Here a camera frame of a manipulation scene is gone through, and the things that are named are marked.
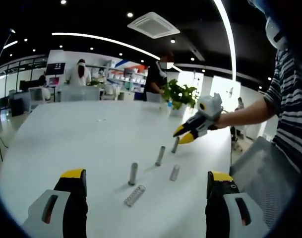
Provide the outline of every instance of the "dark hair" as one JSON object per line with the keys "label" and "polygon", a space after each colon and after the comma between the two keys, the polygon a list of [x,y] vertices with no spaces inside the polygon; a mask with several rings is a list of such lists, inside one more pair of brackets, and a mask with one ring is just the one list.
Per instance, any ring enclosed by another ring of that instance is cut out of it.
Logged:
{"label": "dark hair", "polygon": [[[84,59],[80,59],[78,63],[86,63]],[[83,75],[85,74],[85,67],[82,65],[78,65],[78,76],[79,78],[82,78]]]}
{"label": "dark hair", "polygon": [[44,84],[46,84],[46,77],[44,75],[41,75],[39,77],[38,84],[39,84],[39,86],[43,86]]}
{"label": "dark hair", "polygon": [[165,62],[174,62],[174,54],[173,52],[163,52],[160,54],[161,55],[161,61]]}

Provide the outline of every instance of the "air conditioner vent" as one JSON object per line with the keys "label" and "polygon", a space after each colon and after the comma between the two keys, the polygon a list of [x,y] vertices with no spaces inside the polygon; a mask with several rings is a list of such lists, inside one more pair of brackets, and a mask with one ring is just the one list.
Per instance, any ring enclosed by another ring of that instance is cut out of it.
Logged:
{"label": "air conditioner vent", "polygon": [[155,12],[149,12],[134,20],[128,27],[152,39],[180,33],[179,29]]}

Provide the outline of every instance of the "white table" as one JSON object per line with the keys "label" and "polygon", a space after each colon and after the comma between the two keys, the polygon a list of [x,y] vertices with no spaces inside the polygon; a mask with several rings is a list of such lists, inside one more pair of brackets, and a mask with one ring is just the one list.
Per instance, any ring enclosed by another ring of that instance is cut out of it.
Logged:
{"label": "white table", "polygon": [[[144,102],[73,102],[38,106],[6,152],[0,195],[22,224],[28,207],[60,175],[87,170],[88,238],[205,237],[207,172],[228,172],[229,128],[210,131],[171,153],[181,119]],[[160,147],[163,164],[154,167]],[[132,162],[137,185],[146,192],[131,207],[123,201],[136,188],[127,185]],[[169,180],[180,165],[176,182]]]}

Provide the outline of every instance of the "metal cylinder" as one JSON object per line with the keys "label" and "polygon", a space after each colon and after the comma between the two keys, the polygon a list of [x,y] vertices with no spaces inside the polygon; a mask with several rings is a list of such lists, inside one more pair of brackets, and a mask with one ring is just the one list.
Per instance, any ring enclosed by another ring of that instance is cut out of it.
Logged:
{"label": "metal cylinder", "polygon": [[176,140],[175,140],[175,144],[174,144],[174,147],[172,149],[172,153],[175,153],[176,150],[177,150],[177,146],[179,145],[179,141],[180,141],[180,137],[176,137]]}
{"label": "metal cylinder", "polygon": [[128,184],[130,186],[134,186],[135,185],[135,179],[136,179],[136,174],[137,174],[137,163],[132,163],[131,165],[131,173],[130,173],[130,180],[128,182]]}
{"label": "metal cylinder", "polygon": [[177,175],[179,175],[179,172],[180,172],[180,166],[179,165],[175,165],[173,170],[172,170],[172,173],[171,173],[171,176],[170,176],[170,180],[171,181],[176,181],[177,179]]}
{"label": "metal cylinder", "polygon": [[164,151],[165,151],[165,146],[161,146],[160,152],[159,152],[159,156],[157,157],[157,160],[155,162],[156,166],[161,166],[162,164],[162,158],[164,155]]}

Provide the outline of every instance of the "black ceiling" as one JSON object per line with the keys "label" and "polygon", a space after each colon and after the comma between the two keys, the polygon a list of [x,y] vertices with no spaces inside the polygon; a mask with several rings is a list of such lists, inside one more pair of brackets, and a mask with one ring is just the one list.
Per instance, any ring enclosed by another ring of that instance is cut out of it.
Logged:
{"label": "black ceiling", "polygon": [[[262,80],[274,68],[275,49],[267,41],[264,16],[250,6],[246,0],[222,1],[231,22],[234,34],[237,72]],[[127,18],[127,12],[133,12],[133,18]],[[154,11],[169,20],[182,34],[151,39],[127,28],[135,18]],[[34,54],[48,54],[49,50],[84,51],[119,56],[148,64],[153,58],[129,48],[100,40],[82,37],[52,36],[52,32],[73,32],[102,36],[118,40],[155,55],[172,51],[175,63],[195,63],[225,69],[231,69],[231,58],[225,27],[213,0],[130,0],[96,1],[60,0],[35,1],[21,0],[0,3],[0,50],[12,27],[16,34],[9,42],[19,43],[4,50],[0,63]],[[190,50],[194,46],[205,61],[200,61]]]}

